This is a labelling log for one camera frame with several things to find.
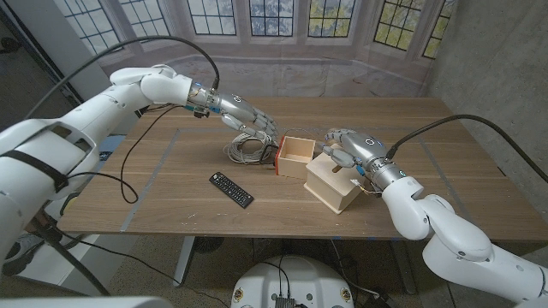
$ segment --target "wooden table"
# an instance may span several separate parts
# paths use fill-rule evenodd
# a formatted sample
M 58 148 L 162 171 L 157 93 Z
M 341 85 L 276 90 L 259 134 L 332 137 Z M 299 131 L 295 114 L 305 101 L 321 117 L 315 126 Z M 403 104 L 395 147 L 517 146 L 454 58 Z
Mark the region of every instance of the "wooden table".
M 452 113 L 435 98 L 249 98 L 272 115 L 280 131 L 305 128 L 322 139 L 332 127 L 369 133 L 388 146 L 406 133 Z M 102 172 L 118 176 L 128 149 L 159 112 L 144 115 Z M 382 199 L 360 194 L 335 215 L 304 187 L 259 165 L 232 163 L 223 147 L 237 132 L 218 115 L 197 119 L 186 110 L 165 115 L 130 155 L 124 180 L 140 193 L 127 204 L 117 183 L 96 176 L 59 227 L 86 234 L 185 234 L 208 236 L 393 239 Z M 288 135 L 311 138 L 308 133 Z M 544 241 L 548 227 L 510 180 L 454 121 L 410 140 L 394 161 L 424 187 L 423 196 L 446 198 L 458 215 L 491 240 Z M 221 171 L 255 200 L 243 210 L 209 181 Z

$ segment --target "wooden box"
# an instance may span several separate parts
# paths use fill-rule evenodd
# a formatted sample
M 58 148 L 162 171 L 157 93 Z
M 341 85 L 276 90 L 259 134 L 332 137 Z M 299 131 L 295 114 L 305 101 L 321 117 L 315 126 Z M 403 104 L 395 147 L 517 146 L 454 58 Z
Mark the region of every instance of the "wooden box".
M 307 163 L 314 154 L 316 142 L 310 139 L 283 137 L 276 154 L 276 175 L 307 179 Z
M 340 168 L 331 157 L 322 153 L 307 165 L 305 188 L 336 214 L 358 196 L 360 188 L 350 180 L 363 184 L 365 178 L 352 168 Z

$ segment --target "white cable bundle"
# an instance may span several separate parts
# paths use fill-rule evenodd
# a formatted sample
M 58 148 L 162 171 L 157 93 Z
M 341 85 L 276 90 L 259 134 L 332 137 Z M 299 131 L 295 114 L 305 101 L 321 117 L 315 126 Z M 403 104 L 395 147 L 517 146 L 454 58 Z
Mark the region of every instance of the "white cable bundle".
M 246 133 L 241 133 L 238 135 L 238 137 L 234 138 L 231 143 L 227 144 L 223 148 L 223 153 L 227 154 L 231 161 L 235 163 L 258 163 L 260 160 L 261 154 L 263 154 L 263 151 L 268 145 L 275 145 L 277 146 L 277 142 L 275 140 L 272 140 L 271 136 L 267 135 L 265 132 L 259 131 L 259 133 L 262 133 L 265 137 L 263 139 L 251 137 L 250 135 Z M 241 146 L 252 140 L 260 141 L 263 146 L 261 148 L 253 153 L 244 153 L 241 150 Z M 272 152 L 272 147 L 269 147 L 265 151 L 265 156 L 263 158 L 268 158 Z

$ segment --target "black strap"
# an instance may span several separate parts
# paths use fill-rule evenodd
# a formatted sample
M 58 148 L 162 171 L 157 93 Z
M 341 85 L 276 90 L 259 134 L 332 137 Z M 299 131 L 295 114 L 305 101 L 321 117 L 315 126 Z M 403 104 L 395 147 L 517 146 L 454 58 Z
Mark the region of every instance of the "black strap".
M 0 155 L 0 157 L 13 158 L 20 162 L 31 165 L 34 168 L 42 171 L 44 174 L 48 175 L 53 180 L 56 193 L 59 193 L 59 191 L 61 191 L 63 188 L 69 185 L 69 179 L 67 178 L 66 175 L 57 171 L 55 168 L 51 167 L 49 164 L 42 162 L 36 157 L 32 157 L 26 153 L 23 153 L 22 151 L 17 151 L 17 150 L 7 151 L 4 154 Z

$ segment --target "window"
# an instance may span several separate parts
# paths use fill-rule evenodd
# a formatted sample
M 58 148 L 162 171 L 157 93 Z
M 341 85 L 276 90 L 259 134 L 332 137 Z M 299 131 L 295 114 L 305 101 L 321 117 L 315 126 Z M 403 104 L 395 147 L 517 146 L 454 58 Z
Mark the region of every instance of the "window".
M 118 43 L 98 0 L 55 0 L 57 7 L 93 55 Z
M 249 0 L 251 35 L 293 36 L 293 0 Z
M 236 35 L 232 0 L 188 0 L 198 35 Z
M 425 0 L 386 0 L 377 25 L 375 42 L 407 50 L 419 23 Z
M 347 38 L 354 12 L 354 0 L 312 0 L 308 36 Z
M 158 0 L 118 0 L 138 37 L 170 35 Z
M 436 21 L 436 26 L 432 30 L 432 35 L 428 39 L 428 44 L 426 45 L 425 52 L 423 56 L 435 59 L 438 53 L 439 44 L 442 42 L 442 37 L 444 36 L 445 28 L 449 23 L 449 18 L 453 12 L 453 6 L 456 0 L 445 0 L 442 10 L 439 12 L 438 21 Z

